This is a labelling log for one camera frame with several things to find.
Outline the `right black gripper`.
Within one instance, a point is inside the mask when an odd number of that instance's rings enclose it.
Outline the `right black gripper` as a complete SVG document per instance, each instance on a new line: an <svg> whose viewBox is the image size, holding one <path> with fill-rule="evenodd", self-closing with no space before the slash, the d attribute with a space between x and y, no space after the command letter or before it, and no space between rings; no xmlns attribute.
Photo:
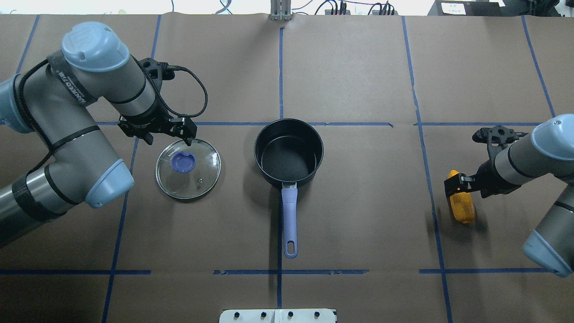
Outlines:
<svg viewBox="0 0 574 323"><path fill-rule="evenodd" d="M499 194L509 194L515 190L516 184L502 178L491 161L481 164L476 174L471 177L465 174L455 174L444 181L446 197L462 192L480 192L482 198L488 198Z"/></svg>

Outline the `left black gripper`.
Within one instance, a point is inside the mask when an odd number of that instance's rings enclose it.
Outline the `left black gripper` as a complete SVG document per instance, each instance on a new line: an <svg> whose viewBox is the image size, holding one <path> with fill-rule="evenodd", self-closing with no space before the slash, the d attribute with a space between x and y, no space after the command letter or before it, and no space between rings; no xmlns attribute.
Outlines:
<svg viewBox="0 0 574 323"><path fill-rule="evenodd" d="M197 134L197 125L191 118L173 118L163 110L145 112L137 116L120 116L117 126L128 137L137 137L152 144L154 133L180 138L191 146Z"/></svg>

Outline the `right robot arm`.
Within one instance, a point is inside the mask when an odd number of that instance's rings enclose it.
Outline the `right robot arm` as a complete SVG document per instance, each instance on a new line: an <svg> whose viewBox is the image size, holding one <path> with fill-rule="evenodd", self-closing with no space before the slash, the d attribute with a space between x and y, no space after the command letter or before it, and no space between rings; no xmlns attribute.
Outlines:
<svg viewBox="0 0 574 323"><path fill-rule="evenodd" d="M472 140L485 144L488 158L475 174L444 181L446 197L479 192L482 198L507 195L540 178L552 177L562 190L531 230L523 254L556 276L573 274L574 117L555 116L528 132L497 125L482 127Z"/></svg>

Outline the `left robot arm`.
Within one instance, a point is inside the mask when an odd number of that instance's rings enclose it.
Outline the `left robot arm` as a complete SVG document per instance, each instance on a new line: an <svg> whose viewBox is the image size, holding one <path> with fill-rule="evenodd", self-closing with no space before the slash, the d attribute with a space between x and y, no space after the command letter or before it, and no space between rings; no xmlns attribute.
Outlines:
<svg viewBox="0 0 574 323"><path fill-rule="evenodd" d="M104 98L119 112L128 137L152 144L154 133L191 145L193 116L174 112L160 95L179 66L138 61L111 27L88 21L72 27L59 51L26 74L1 84L1 120L19 133L37 133L46 157L1 190L2 247L72 207L108 204L135 180L87 110Z"/></svg>

